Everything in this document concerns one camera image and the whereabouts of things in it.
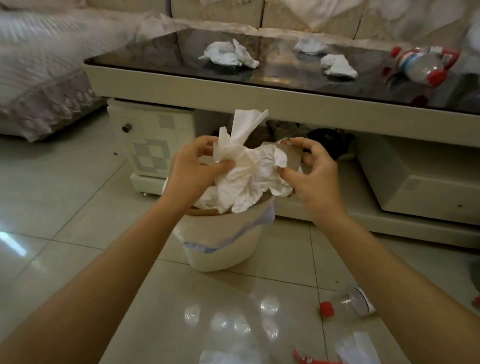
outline cabinet door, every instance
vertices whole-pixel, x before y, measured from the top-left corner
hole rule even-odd
[[[193,112],[127,102],[110,103],[108,113],[135,172],[166,178],[180,147],[195,139]]]

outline forearm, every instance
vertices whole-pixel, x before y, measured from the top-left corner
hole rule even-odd
[[[183,212],[161,198],[6,339],[0,362],[97,363]]]
[[[413,363],[480,363],[480,318],[347,215],[323,231]]]

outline gray square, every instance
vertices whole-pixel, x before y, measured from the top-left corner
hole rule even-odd
[[[173,117],[171,115],[160,115],[158,117],[158,121],[160,123],[160,127],[162,128],[175,129],[175,125],[173,124]]]
[[[153,160],[153,166],[159,170],[166,170],[168,168],[167,166],[167,160],[165,158],[155,158],[152,157]]]
[[[161,146],[163,149],[163,156],[166,159],[170,159],[170,151],[168,150],[168,145],[165,140],[145,139],[145,141],[150,146]]]
[[[140,163],[140,160],[138,159],[138,156],[132,156],[132,157],[133,157],[133,161],[135,162],[135,165],[137,166],[138,170],[140,170],[142,172],[156,173],[155,168],[142,166],[142,164]]]
[[[140,157],[148,157],[150,155],[150,150],[146,144],[133,143],[133,148],[135,153]]]

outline tile floor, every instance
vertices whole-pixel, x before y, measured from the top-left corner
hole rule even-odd
[[[0,340],[156,200],[133,190],[130,173],[104,111],[47,142],[0,137]],[[379,238],[474,309],[468,266],[480,255]],[[379,317],[322,323],[319,300],[354,281],[307,222],[278,218],[253,257],[210,274],[192,270],[171,237],[102,363],[197,363],[203,350],[292,363],[293,348],[334,361],[335,342],[355,330],[369,332],[383,363],[408,363]]]

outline lower shelf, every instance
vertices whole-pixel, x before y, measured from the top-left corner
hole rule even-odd
[[[480,227],[384,212],[380,209],[368,181],[356,161],[338,163],[342,198],[350,215],[372,232],[480,249]],[[133,173],[130,177],[138,192],[161,194],[165,179],[144,177]],[[296,195],[277,198],[277,216],[311,221]]]

